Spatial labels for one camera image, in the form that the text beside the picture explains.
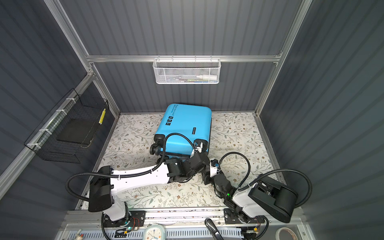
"wire basket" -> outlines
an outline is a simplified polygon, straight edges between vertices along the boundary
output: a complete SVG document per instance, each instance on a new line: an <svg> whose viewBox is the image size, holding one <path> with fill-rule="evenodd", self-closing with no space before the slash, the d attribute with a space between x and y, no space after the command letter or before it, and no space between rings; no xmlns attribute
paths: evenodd
<svg viewBox="0 0 384 240"><path fill-rule="evenodd" d="M39 130L41 136L36 143L30 142L30 136L25 146L46 161L80 163L107 110L106 99L76 95L57 110L59 113L46 129Z"/></svg>
<svg viewBox="0 0 384 240"><path fill-rule="evenodd" d="M220 68L220 59L205 62L153 61L158 84L217 84Z"/></svg>

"blue suitcase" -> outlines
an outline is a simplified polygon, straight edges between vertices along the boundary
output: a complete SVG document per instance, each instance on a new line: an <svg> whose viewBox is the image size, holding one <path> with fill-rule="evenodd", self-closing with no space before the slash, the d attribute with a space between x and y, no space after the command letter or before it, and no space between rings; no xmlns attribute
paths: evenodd
<svg viewBox="0 0 384 240"><path fill-rule="evenodd" d="M155 141L150 153L160 155L165 137L173 132L181 133L198 146L203 144L202 152L209 150L212 111L207 107L171 104L167 107L160 126L153 138ZM192 146L180 136L170 136L167 140L166 155L169 157L189 157Z"/></svg>

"floral pattern surface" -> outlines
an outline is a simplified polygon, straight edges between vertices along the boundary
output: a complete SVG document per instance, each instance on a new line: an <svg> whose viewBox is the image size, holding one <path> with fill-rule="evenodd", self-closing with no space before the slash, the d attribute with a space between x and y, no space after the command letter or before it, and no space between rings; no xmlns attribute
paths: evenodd
<svg viewBox="0 0 384 240"><path fill-rule="evenodd" d="M156 164L158 156L149 148L163 114L121 115L100 167L136 169ZM209 158L225 153L243 153L251 163L246 183L272 170L269 157L252 113L213 113ZM229 155L221 164L225 176L237 186L247 172L247 163L238 155ZM188 183L157 184L138 187L119 194L129 208L224 206L211 185L204 185L201 174Z"/></svg>

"black mounting plate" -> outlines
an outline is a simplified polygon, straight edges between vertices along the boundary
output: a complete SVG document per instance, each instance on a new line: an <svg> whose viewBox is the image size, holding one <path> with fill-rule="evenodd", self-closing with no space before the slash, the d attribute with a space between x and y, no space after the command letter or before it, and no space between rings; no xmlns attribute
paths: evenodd
<svg viewBox="0 0 384 240"><path fill-rule="evenodd" d="M145 211L129 211L130 213L130 217L129 219L131 220L131 222L127 225L127 227L133 227L133 218L137 218L139 220L139 224L137 224L137 220L135 220L135 227L139 226L139 227L142 227L144 226L144 220L145 220ZM107 218L104 220L104 227L119 227L121 225L123 225L124 222L121 222L121 221L116 221L116 222L112 222L109 217L107 216Z"/></svg>
<svg viewBox="0 0 384 240"><path fill-rule="evenodd" d="M237 217L237 214L234 214L230 209L224 209L224 219L225 224L243 224ZM265 223L265 220L259 216L252 218L249 223Z"/></svg>

